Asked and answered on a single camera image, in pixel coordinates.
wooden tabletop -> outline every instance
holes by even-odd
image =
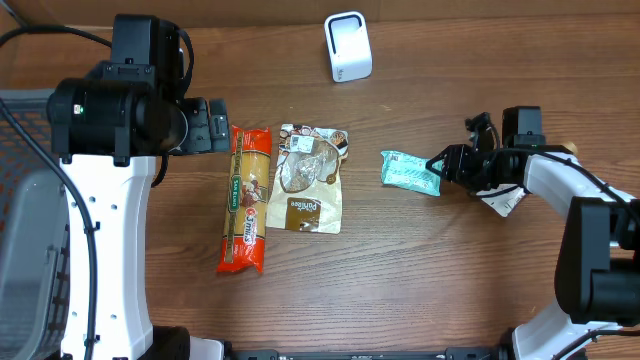
[[[331,81],[321,25],[189,33],[188,95],[224,98],[233,124],[349,132],[342,232],[268,229],[263,275],[218,275],[230,156],[172,158],[147,219],[154,324],[237,349],[495,344],[552,301],[564,219],[532,196],[504,219],[453,184],[429,197],[380,183],[380,151],[431,157],[483,111],[500,127],[504,108],[541,106],[549,143],[574,142],[586,168],[640,194],[639,15],[372,23],[373,74],[346,84]],[[10,85],[54,87],[107,57],[72,36],[23,37]],[[640,342],[589,349],[632,359]]]

food package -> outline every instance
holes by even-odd
[[[440,177],[426,169],[429,159],[404,154],[399,151],[383,151],[382,183],[427,195],[440,196]],[[442,160],[433,164],[442,170]]]
[[[342,221],[340,165],[346,131],[284,124],[267,226],[337,234]]]
[[[262,272],[269,198],[271,131],[233,126],[229,198],[218,272],[255,266]]]

tissue packet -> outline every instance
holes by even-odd
[[[426,169],[429,159],[422,159],[399,151],[383,151],[381,180],[385,185],[394,185],[423,194],[440,196],[440,177]],[[433,164],[442,170],[442,160]]]

blue packet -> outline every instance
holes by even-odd
[[[399,151],[383,151],[382,183],[394,185],[419,193],[440,196],[440,177],[425,166],[429,159],[401,153]],[[436,170],[442,170],[442,160],[433,164]]]

